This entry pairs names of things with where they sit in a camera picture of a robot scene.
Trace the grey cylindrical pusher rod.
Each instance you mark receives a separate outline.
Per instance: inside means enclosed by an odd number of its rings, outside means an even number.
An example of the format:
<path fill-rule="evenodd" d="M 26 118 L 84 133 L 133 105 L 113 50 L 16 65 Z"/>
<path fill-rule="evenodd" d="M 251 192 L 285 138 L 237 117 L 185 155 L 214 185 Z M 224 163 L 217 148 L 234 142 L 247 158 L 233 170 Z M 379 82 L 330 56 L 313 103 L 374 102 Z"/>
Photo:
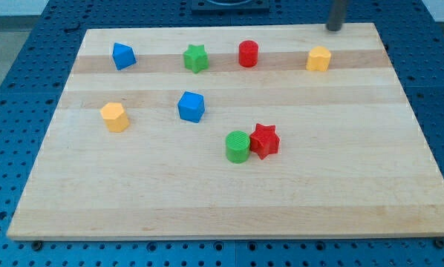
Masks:
<path fill-rule="evenodd" d="M 333 0 L 328 20 L 325 25 L 329 31 L 340 31 L 347 14 L 348 0 Z"/>

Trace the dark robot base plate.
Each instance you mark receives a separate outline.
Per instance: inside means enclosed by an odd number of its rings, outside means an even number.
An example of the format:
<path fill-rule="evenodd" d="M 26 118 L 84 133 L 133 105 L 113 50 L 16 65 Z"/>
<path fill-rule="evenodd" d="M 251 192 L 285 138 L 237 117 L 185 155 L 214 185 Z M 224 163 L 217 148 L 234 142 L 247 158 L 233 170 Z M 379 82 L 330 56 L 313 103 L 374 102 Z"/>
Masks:
<path fill-rule="evenodd" d="M 268 11 L 270 0 L 189 0 L 193 13 Z"/>

